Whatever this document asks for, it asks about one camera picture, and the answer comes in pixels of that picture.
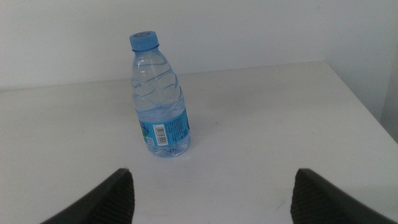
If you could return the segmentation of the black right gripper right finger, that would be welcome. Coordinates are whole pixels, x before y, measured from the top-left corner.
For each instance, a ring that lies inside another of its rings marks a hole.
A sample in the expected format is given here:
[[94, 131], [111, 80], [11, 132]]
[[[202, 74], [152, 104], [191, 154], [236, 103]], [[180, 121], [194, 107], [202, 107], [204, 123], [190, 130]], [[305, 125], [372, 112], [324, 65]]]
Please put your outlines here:
[[307, 168], [295, 175], [290, 214], [294, 224], [397, 224]]

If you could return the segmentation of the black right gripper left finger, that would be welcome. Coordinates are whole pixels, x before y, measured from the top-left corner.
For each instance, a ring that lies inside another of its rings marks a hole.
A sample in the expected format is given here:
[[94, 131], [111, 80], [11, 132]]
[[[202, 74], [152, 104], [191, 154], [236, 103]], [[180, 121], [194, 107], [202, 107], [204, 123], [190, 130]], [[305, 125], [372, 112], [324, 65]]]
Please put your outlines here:
[[131, 224], [134, 215], [134, 181], [129, 169], [115, 171], [93, 190], [45, 224]]

